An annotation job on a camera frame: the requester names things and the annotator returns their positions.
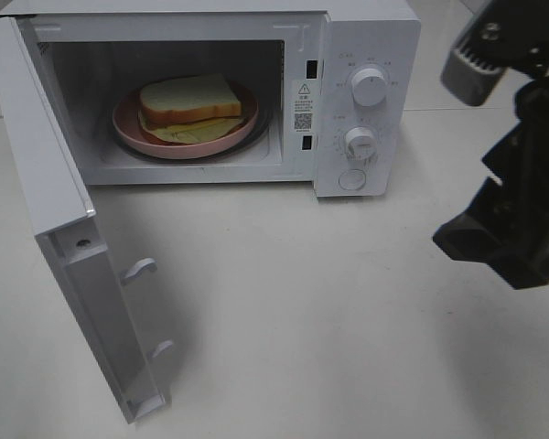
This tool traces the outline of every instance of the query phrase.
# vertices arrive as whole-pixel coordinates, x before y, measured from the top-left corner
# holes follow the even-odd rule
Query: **sandwich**
[[[220,74],[163,80],[138,93],[143,134],[170,144],[216,140],[244,121],[242,104]]]

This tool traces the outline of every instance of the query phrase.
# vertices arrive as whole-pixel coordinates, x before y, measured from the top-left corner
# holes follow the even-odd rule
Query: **white floor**
[[[0,120],[0,438],[549,438],[549,287],[513,291],[431,242],[486,176],[524,78],[457,102],[438,73],[470,12],[412,3],[423,38],[385,196],[91,191],[118,266],[158,260],[128,294],[144,337],[163,323],[183,358],[172,404],[133,425],[31,236]]]

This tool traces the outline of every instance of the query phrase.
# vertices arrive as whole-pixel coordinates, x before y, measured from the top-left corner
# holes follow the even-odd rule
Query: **plate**
[[[143,131],[138,121],[138,90],[132,91],[113,109],[113,127],[128,146],[152,157],[188,159],[221,153],[241,142],[258,119],[258,102],[252,92],[237,82],[228,81],[228,84],[242,104],[245,121],[219,139],[200,144],[171,144]]]

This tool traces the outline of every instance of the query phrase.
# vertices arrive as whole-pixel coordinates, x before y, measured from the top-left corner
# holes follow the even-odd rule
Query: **microwave door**
[[[0,18],[5,126],[38,245],[131,422],[166,402],[123,291],[143,269],[156,267],[154,261],[142,260],[121,274],[114,269],[92,201],[49,103],[49,84],[41,83],[32,62],[37,43],[25,19]]]

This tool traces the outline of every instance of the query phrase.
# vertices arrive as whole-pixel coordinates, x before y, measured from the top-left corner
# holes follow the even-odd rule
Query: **white microwave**
[[[419,35],[404,0],[15,0],[0,12],[0,103],[40,249],[128,422],[167,401],[90,185],[313,181],[318,197],[386,184]],[[112,111],[148,82],[219,72],[260,111],[220,154],[123,145]]]

